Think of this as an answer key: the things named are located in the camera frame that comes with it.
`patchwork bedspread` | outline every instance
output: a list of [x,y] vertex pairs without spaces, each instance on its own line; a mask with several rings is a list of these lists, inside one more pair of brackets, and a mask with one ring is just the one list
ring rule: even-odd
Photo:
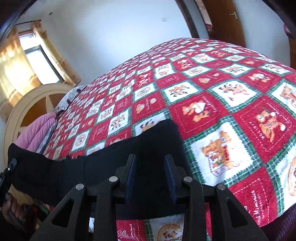
[[[44,155],[89,155],[172,118],[195,178],[227,185],[263,226],[296,202],[295,117],[296,70],[225,42],[175,39],[88,85]],[[178,240],[182,218],[120,221],[118,238]]]

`silver screw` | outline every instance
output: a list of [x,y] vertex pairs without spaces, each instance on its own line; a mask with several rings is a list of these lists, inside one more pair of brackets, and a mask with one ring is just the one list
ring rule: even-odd
[[187,183],[190,183],[192,182],[192,178],[191,177],[184,177],[184,181],[187,182]]
[[77,185],[75,186],[75,188],[76,188],[77,190],[81,190],[81,189],[84,188],[84,185],[80,183],[80,184],[77,184]]
[[217,185],[217,188],[223,191],[223,190],[225,190],[226,186],[224,184],[222,184],[222,183],[219,183]]
[[116,176],[109,177],[109,181],[112,183],[117,182],[117,180],[118,180],[118,177]]

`folded black clothing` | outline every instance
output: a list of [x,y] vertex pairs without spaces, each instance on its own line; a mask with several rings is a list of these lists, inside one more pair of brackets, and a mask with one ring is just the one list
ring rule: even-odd
[[116,206],[117,219],[150,219],[184,213],[173,204],[164,170],[164,156],[171,154],[175,164],[192,176],[177,125],[164,120],[141,135],[114,143],[89,156],[62,161],[47,159],[11,144],[9,161],[17,159],[12,174],[14,187],[32,198],[56,206],[78,183],[87,187],[100,184],[124,166],[130,154],[136,155],[136,173],[129,205]]

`door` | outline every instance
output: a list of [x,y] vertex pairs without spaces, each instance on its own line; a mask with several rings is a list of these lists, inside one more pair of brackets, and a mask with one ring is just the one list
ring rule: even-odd
[[244,32],[232,0],[202,0],[217,40],[246,47]]

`folded pink bedding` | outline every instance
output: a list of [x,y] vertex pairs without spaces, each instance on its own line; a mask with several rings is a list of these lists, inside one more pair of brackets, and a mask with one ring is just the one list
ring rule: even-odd
[[38,117],[28,125],[14,143],[20,148],[36,152],[49,128],[54,124],[55,118],[55,113],[47,113]]

